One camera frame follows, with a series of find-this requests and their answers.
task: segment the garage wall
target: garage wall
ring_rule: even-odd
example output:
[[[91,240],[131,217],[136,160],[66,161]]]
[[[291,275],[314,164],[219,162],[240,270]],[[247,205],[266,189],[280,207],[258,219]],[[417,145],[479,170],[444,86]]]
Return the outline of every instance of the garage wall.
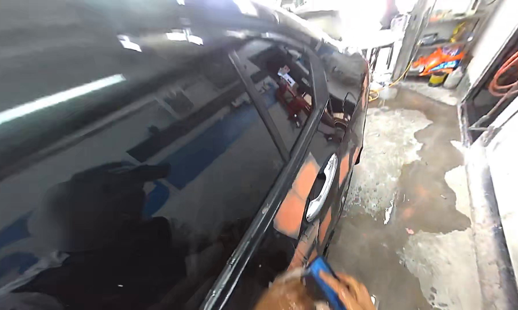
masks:
[[[500,0],[500,4],[495,5],[498,7],[472,50],[473,59],[467,68],[472,85],[518,26],[518,0]]]

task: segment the metal shelf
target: metal shelf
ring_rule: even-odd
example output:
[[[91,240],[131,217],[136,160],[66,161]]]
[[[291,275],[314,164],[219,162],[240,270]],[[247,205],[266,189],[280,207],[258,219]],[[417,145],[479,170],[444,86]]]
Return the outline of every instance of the metal shelf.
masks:
[[[418,49],[435,49],[437,47],[444,47],[444,46],[452,46],[452,45],[464,45],[468,43],[467,40],[462,40],[458,42],[444,42],[444,43],[438,43],[438,44],[432,44],[432,45],[419,45]]]
[[[485,12],[482,12],[482,13],[475,13],[475,14],[472,14],[472,15],[469,15],[469,16],[454,17],[454,18],[442,18],[442,19],[439,19],[439,20],[434,20],[433,22],[428,21],[427,26],[429,26],[430,24],[442,24],[442,23],[451,23],[451,22],[462,22],[462,21],[464,21],[464,20],[481,18],[481,17],[483,17],[483,16],[485,16],[485,15],[486,15],[486,13],[485,13]]]

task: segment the water puddle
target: water puddle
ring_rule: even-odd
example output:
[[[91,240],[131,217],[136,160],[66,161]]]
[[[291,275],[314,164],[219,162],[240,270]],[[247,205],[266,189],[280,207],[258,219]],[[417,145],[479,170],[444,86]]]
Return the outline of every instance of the water puddle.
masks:
[[[416,277],[418,268],[432,272],[430,255],[440,256],[425,251],[437,245],[426,233],[465,233],[471,225],[469,216],[456,210],[455,191],[445,181],[447,172],[462,165],[451,143],[458,140],[454,106],[401,90],[396,99],[369,108],[362,158],[329,260],[364,282],[379,298],[380,310],[454,309],[460,303],[448,298],[447,287],[432,287],[427,282],[433,279]],[[452,240],[444,240],[444,248]],[[462,242],[469,241],[467,235]],[[473,267],[476,273],[475,260]]]

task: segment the rear car door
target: rear car door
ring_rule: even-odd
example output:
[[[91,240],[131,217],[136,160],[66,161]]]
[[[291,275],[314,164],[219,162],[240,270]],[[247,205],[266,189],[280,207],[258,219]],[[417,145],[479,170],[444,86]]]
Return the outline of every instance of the rear car door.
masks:
[[[289,152],[228,51],[198,30],[146,35],[115,46],[132,66],[0,123],[0,305],[198,308],[281,173]],[[274,98],[269,76],[249,79]]]

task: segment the window frame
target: window frame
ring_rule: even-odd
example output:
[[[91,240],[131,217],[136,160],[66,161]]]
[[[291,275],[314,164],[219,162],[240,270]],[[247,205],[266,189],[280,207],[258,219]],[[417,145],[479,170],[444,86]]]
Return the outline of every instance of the window frame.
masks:
[[[324,113],[330,99],[323,63],[318,55],[308,46],[282,35],[272,33],[263,34],[259,38],[254,39],[270,40],[278,44],[285,44],[307,55],[311,66],[310,79],[312,83],[312,111],[311,115],[305,121],[303,129],[299,133],[297,140],[291,149],[289,160],[286,161],[282,171],[278,175],[267,197],[259,208],[257,215],[255,215],[255,218],[249,225],[249,228],[246,230],[246,233],[240,240],[237,248],[228,259],[225,267],[203,300],[200,308],[206,310],[220,309],[228,302],[228,299],[238,283],[247,263],[258,249],[263,237],[271,226],[282,201],[288,193],[292,182],[297,176],[307,154],[309,144],[318,129],[322,114]],[[237,66],[235,66],[235,68],[242,78],[242,74],[244,73],[242,73]],[[254,87],[247,85],[248,83],[245,83],[245,81],[242,80],[242,82],[246,85],[248,93],[257,91]],[[257,101],[259,102],[254,102],[255,106],[263,105],[263,107],[265,107],[264,100],[261,96],[257,98]],[[264,123],[269,130],[269,133],[278,132],[274,123]]]

